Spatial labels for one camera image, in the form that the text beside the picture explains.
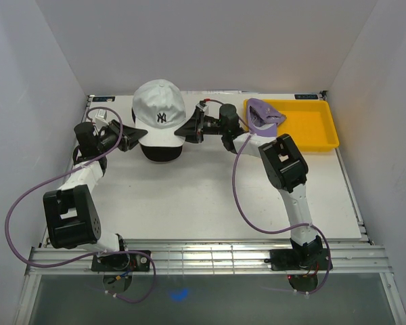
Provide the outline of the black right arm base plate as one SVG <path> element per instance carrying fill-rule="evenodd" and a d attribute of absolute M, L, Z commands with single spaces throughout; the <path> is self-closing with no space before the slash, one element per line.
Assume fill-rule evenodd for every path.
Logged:
<path fill-rule="evenodd" d="M 308 257 L 301 257 L 293 248 L 273 249 L 269 251 L 269 258 L 264 259 L 264 262 L 269 264 L 273 271 L 300 271 L 316 267 L 318 270 L 326 270 L 328 267 L 333 269 L 326 248 Z"/>

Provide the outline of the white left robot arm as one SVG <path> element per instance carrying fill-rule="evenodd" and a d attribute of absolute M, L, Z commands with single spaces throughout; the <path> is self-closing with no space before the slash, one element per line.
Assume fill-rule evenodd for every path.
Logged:
<path fill-rule="evenodd" d="M 90 122 L 74 127 L 78 146 L 74 150 L 74 167 L 68 180 L 58 189 L 43 195 L 49 241 L 53 248 L 82 248 L 101 253 L 99 263 L 113 270 L 128 269 L 131 255 L 125 250 L 121 235 L 108 233 L 92 199 L 92 191 L 105 175 L 108 161 L 104 155 L 118 148 L 133 149 L 148 132 L 112 120 L 99 131 Z"/>

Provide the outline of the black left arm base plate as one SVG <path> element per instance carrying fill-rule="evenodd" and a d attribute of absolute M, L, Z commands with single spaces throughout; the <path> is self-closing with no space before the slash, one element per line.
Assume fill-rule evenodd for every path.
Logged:
<path fill-rule="evenodd" d="M 148 272 L 150 262 L 142 253 L 152 255 L 151 251 L 140 253 L 127 253 L 123 255 L 107 255 L 105 257 L 94 256 L 91 264 L 93 272 Z"/>

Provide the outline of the white baseball cap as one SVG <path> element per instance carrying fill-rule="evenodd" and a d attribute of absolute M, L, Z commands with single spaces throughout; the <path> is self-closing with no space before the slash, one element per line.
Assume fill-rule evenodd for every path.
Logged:
<path fill-rule="evenodd" d="M 133 95 L 135 127 L 147 131 L 139 143 L 145 147 L 178 148 L 185 138 L 175 134 L 186 119 L 179 88 L 165 79 L 148 81 Z"/>

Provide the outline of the black baseball cap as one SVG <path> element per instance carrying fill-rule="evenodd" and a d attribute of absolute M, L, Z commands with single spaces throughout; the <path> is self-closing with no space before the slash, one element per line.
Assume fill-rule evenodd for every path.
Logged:
<path fill-rule="evenodd" d="M 161 126 L 157 121 L 170 121 L 166 112 L 159 112 L 155 116 L 155 123 L 142 121 L 131 110 L 131 115 L 137 129 L 145 130 L 147 133 L 138 140 L 138 144 L 144 156 L 155 163 L 168 163 L 180 157 L 185 138 L 178 136 L 175 131 L 185 123 L 185 113 L 182 112 L 178 117 L 173 117 L 172 123 L 166 127 Z"/>

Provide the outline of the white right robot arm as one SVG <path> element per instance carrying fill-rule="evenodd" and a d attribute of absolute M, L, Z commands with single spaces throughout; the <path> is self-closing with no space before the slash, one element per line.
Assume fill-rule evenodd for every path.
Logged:
<path fill-rule="evenodd" d="M 294 265 L 300 269 L 317 265 L 317 260 L 323 252 L 323 244 L 322 235 L 313 225 L 306 197 L 308 165 L 290 135 L 262 137 L 245 131 L 240 123 L 241 118 L 234 105 L 221 105 L 219 116 L 215 118 L 206 115 L 206 102 L 201 101 L 191 118 L 175 131 L 175 135 L 193 144 L 203 142 L 205 135 L 219 135 L 225 149 L 236 155 L 232 190 L 236 207 L 244 221 L 264 234 L 289 231 Z M 243 154 L 261 159 L 269 182 L 280 193 L 284 202 L 289 227 L 274 231 L 263 230 L 252 225 L 245 216 L 235 188 L 238 161 Z"/>

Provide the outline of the purple baseball cap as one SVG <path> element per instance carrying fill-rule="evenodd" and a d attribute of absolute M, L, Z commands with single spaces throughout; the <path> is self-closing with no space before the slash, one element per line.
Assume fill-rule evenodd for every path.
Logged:
<path fill-rule="evenodd" d="M 262 137 L 277 137 L 278 127 L 286 121 L 284 114 L 257 98 L 246 101 L 245 111 L 249 129 Z"/>

